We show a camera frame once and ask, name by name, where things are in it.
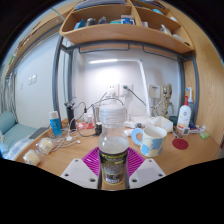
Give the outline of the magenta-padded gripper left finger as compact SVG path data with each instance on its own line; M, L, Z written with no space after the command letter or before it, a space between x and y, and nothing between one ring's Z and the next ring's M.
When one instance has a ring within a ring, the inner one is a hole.
M82 159L74 158L61 177L81 187L97 189L99 174L99 150L94 148Z

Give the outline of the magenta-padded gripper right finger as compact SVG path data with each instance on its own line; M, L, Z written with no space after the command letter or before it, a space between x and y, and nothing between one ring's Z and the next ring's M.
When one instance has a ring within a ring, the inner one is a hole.
M126 159L125 188L134 189L165 177L165 173L152 158L145 159L129 148Z

